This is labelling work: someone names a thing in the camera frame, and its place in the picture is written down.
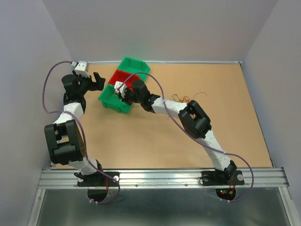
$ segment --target wooden table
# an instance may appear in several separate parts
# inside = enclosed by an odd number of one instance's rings
[[[106,82],[117,65],[90,65]],[[211,118],[223,150],[244,157],[252,167],[271,167],[269,154],[239,65],[150,65],[166,99],[193,96]],[[157,84],[147,78],[151,93],[161,96]],[[86,113],[80,121],[87,137],[88,155],[104,168],[213,167],[203,147],[187,137],[161,114],[146,112],[134,104],[129,114],[106,109],[101,92],[87,92]],[[238,167],[246,165],[232,158]]]

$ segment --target plastic bin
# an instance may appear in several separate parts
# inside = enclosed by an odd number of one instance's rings
[[[119,113],[129,113],[132,105],[127,105],[118,99],[117,94],[114,92],[114,86],[108,84],[102,91],[98,98],[105,108],[111,108]]]
[[[130,75],[131,75],[131,73],[116,70],[115,73],[113,74],[113,76],[111,77],[111,79],[109,80],[108,84],[115,86],[115,82],[117,82],[117,81],[124,82]],[[141,80],[141,79],[138,77],[138,75],[132,76],[126,82],[126,86],[132,87],[132,83],[136,80]]]
[[[150,72],[150,67],[146,62],[142,60],[137,60],[134,58],[130,58],[128,56],[124,57],[121,63],[119,64],[118,70],[128,72],[128,73],[136,73],[136,72]],[[141,80],[145,81],[147,75],[146,74],[138,74]]]

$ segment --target wall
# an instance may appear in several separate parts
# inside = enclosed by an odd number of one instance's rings
[[[44,0],[74,60],[242,60],[277,0]]]
[[[49,162],[42,86],[50,67],[71,56],[41,0],[0,7],[0,225],[27,225],[40,171]],[[62,107],[61,66],[49,81],[47,106]]]
[[[243,63],[272,161],[301,216],[301,1],[279,0]]]

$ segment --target green tray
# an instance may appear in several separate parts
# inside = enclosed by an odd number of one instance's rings
[[[129,113],[132,105],[127,105],[118,99],[117,94],[114,92],[114,86],[108,84],[102,91],[98,98],[105,108],[111,108],[119,113]]]
[[[147,63],[145,63],[144,61],[130,58],[128,56],[125,56],[123,58],[117,69],[131,74],[136,72],[148,73],[151,70]],[[147,77],[146,74],[138,74],[138,76],[142,81],[145,81]]]

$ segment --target white wall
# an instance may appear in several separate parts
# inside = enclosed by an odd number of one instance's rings
[[[301,216],[301,1],[279,0],[243,62],[272,161]]]
[[[22,226],[49,162],[44,126],[55,116],[43,112],[43,81],[71,56],[41,0],[2,1],[0,30],[0,225]],[[49,108],[62,107],[60,77],[69,72],[61,66],[50,79]]]
[[[277,0],[44,0],[74,60],[242,60]]]

